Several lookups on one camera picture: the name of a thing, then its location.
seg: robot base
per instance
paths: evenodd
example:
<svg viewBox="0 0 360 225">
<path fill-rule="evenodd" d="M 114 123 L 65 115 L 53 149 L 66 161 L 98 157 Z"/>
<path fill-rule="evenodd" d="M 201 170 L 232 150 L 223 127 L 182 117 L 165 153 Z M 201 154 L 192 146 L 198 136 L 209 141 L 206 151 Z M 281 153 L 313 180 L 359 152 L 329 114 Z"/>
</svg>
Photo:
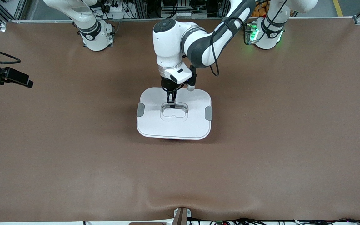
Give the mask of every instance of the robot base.
<svg viewBox="0 0 360 225">
<path fill-rule="evenodd" d="M 93 51 L 102 51 L 107 47 L 113 47 L 113 39 L 115 35 L 114 27 L 111 24 L 105 22 L 104 20 L 98 21 L 101 23 L 101 31 L 95 37 L 95 40 L 87 40 L 83 37 L 84 47 L 89 48 Z"/>
<path fill-rule="evenodd" d="M 141 94 L 137 110 L 140 134 L 180 140 L 200 140 L 209 134 L 212 121 L 209 94 L 181 88 L 176 96 L 176 107 L 170 108 L 164 101 L 167 94 L 162 88 L 148 88 Z"/>
<path fill-rule="evenodd" d="M 257 24 L 258 27 L 259 27 L 259 33 L 257 34 L 256 40 L 259 40 L 259 38 L 262 37 L 262 35 L 264 33 L 264 31 L 261 28 L 261 23 L 262 23 L 263 20 L 264 20 L 264 18 L 261 17 L 261 18 L 255 20 L 254 22 L 252 22 L 254 24 Z M 275 38 L 269 38 L 267 36 L 267 34 L 265 34 L 265 36 L 262 37 L 261 40 L 259 40 L 257 43 L 255 43 L 255 45 L 257 47 L 261 48 L 261 49 L 271 49 L 271 48 L 275 47 L 275 45 L 280 41 L 280 37 L 281 37 L 282 34 L 283 34 L 283 32 L 281 32 Z"/>
</svg>

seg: table surface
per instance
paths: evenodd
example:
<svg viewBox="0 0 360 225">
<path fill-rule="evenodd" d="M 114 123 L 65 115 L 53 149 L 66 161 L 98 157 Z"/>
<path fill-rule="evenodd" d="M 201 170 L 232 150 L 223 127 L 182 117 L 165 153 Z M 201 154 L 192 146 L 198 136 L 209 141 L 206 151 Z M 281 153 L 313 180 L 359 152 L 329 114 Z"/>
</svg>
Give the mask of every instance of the table surface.
<svg viewBox="0 0 360 225">
<path fill-rule="evenodd" d="M 154 23 L 123 22 L 102 52 L 71 24 L 0 32 L 34 81 L 0 86 L 0 221 L 166 219 L 177 207 L 202 219 L 360 219 L 360 26 L 289 20 L 272 50 L 238 34 L 219 77 L 197 71 L 209 136 L 171 141 L 136 128 L 141 93 L 160 86 Z"/>
</svg>

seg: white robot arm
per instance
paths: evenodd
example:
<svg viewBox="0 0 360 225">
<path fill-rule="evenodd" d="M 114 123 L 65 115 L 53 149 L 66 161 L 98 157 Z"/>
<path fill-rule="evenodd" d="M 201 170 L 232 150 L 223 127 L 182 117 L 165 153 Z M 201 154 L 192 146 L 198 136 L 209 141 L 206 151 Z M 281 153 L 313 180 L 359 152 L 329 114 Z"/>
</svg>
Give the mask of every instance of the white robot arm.
<svg viewBox="0 0 360 225">
<path fill-rule="evenodd" d="M 264 46 L 262 48 L 272 48 L 279 41 L 278 35 L 281 35 L 284 24 L 290 16 L 290 7 L 305 13 L 311 10 L 318 0 L 287 1 L 272 0 L 267 17 L 258 20 L 262 26 L 258 33 L 258 38 L 262 40 Z M 173 19 L 162 20 L 154 26 L 156 61 L 162 77 L 161 85 L 167 92 L 169 104 L 174 107 L 176 91 L 184 84 L 187 84 L 189 91 L 194 90 L 196 74 L 191 70 L 208 67 L 216 62 L 224 47 L 252 14 L 256 6 L 255 2 L 256 0 L 230 0 L 229 13 L 209 34 L 193 22 L 179 22 Z M 184 54 L 192 63 L 190 69 L 182 61 Z"/>
<path fill-rule="evenodd" d="M 84 44 L 93 51 L 101 51 L 113 43 L 112 25 L 97 20 L 89 6 L 97 0 L 44 0 L 45 4 L 70 17 L 80 30 Z"/>
<path fill-rule="evenodd" d="M 187 83 L 195 88 L 195 68 L 212 65 L 224 47 L 238 33 L 251 16 L 256 0 L 230 0 L 230 10 L 214 29 L 207 33 L 193 22 L 162 20 L 154 26 L 153 42 L 156 62 L 162 77 L 162 88 L 167 92 L 167 103 L 176 105 L 176 91 Z M 182 61 L 186 55 L 192 63 L 188 68 Z"/>
<path fill-rule="evenodd" d="M 271 0 L 266 17 L 253 22 L 259 28 L 255 45 L 262 49 L 274 47 L 280 41 L 284 25 L 290 18 L 290 9 L 306 13 L 313 9 L 317 2 L 318 0 Z"/>
</svg>

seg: orange object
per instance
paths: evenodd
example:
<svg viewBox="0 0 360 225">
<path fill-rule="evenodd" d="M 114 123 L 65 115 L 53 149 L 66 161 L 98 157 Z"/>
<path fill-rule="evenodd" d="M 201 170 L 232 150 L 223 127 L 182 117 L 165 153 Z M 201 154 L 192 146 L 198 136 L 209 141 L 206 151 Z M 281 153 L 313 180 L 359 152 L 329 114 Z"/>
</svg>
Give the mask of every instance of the orange object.
<svg viewBox="0 0 360 225">
<path fill-rule="evenodd" d="M 266 10 L 265 10 L 265 8 L 261 8 L 261 9 L 259 10 L 259 16 L 260 16 L 260 17 L 263 17 L 264 15 L 266 15 Z"/>
</svg>

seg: green light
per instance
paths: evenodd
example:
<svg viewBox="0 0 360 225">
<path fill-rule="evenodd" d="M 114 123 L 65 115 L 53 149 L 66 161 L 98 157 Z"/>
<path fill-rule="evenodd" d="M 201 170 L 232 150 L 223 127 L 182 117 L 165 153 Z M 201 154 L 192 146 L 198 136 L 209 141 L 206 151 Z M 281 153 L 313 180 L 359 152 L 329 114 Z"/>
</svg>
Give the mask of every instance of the green light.
<svg viewBox="0 0 360 225">
<path fill-rule="evenodd" d="M 258 37 L 258 33 L 259 33 L 259 29 L 255 28 L 255 30 L 252 32 L 251 36 L 250 36 L 250 40 L 254 41 L 256 40 L 256 38 Z"/>
<path fill-rule="evenodd" d="M 280 32 L 280 34 L 279 34 L 279 38 L 277 39 L 277 42 L 279 42 L 280 41 L 280 39 L 281 39 L 281 35 L 283 34 L 283 31 L 281 31 Z"/>
</svg>

